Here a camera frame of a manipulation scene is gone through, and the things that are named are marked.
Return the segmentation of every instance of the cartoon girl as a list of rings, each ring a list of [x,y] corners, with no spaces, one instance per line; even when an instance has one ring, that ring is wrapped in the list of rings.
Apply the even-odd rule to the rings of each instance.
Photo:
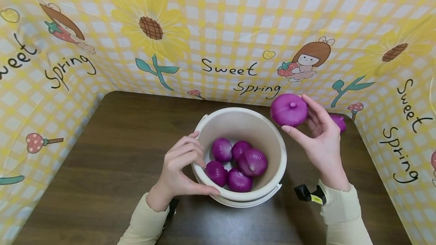
[[[436,150],[435,152],[431,155],[431,165],[433,166],[434,170],[433,171],[433,176],[435,177],[434,179],[432,179],[431,181],[433,182],[433,185],[436,187]]]
[[[42,10],[52,20],[52,22],[45,21],[49,33],[62,41],[75,44],[78,48],[81,48],[89,54],[95,54],[94,48],[84,42],[84,36],[81,30],[74,22],[61,13],[61,9],[57,5],[54,3],[46,4],[42,0],[38,0],[38,2]]]
[[[292,62],[284,62],[278,68],[277,73],[285,76],[290,82],[299,82],[303,79],[309,79],[316,74],[313,67],[319,67],[324,64],[335,43],[334,39],[328,39],[322,36],[318,42],[310,42],[304,45],[294,56]]]

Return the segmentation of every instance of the sunflower center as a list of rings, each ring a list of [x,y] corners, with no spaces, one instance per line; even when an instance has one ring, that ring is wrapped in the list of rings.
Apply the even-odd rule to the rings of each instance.
[[[397,45],[396,47],[391,48],[388,52],[386,52],[381,60],[384,62],[390,62],[393,59],[395,59],[398,55],[400,55],[407,47],[408,47],[407,43]]]
[[[149,17],[141,17],[139,26],[150,39],[161,40],[164,36],[164,32],[159,23]]]

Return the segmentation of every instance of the checkered wallpaper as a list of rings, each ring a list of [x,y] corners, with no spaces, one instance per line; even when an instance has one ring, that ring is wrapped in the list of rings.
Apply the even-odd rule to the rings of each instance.
[[[353,118],[413,244],[435,244],[435,7],[0,0],[0,243],[19,233],[101,98],[123,90],[258,105],[307,93]]]

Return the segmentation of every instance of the brown table surface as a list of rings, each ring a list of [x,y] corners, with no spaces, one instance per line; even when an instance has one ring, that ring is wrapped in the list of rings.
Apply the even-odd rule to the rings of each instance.
[[[106,95],[35,207],[14,245],[116,244],[141,196],[158,180],[164,155],[204,114],[269,107],[116,91]],[[344,168],[355,185],[374,244],[410,244],[353,122],[342,135]],[[207,196],[183,196],[159,245],[325,244],[320,206],[293,188],[315,188],[319,173],[282,133],[288,151],[282,188],[253,208],[226,207]],[[193,178],[190,167],[184,170]]]

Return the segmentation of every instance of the person's left hand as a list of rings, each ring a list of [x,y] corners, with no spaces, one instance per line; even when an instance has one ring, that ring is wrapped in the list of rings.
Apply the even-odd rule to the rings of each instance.
[[[147,204],[155,211],[164,211],[175,196],[179,195],[219,195],[212,186],[193,182],[182,169],[192,162],[206,167],[203,160],[203,146],[198,142],[199,132],[184,136],[165,155],[163,170],[157,183],[147,196]]]

